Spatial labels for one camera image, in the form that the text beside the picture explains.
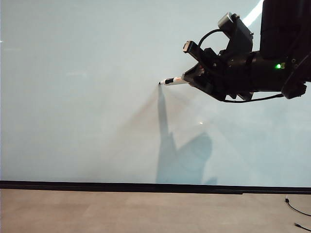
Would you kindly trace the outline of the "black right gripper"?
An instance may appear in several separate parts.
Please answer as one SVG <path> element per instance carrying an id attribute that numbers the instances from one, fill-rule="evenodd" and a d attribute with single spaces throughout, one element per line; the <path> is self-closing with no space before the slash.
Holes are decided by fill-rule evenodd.
<path id="1" fill-rule="evenodd" d="M 182 79 L 219 101 L 230 96 L 233 101 L 251 101 L 254 88 L 251 81 L 254 52 L 216 55 L 211 49 L 201 49 L 194 41 L 187 41 L 183 52 L 198 63 L 182 74 Z"/>

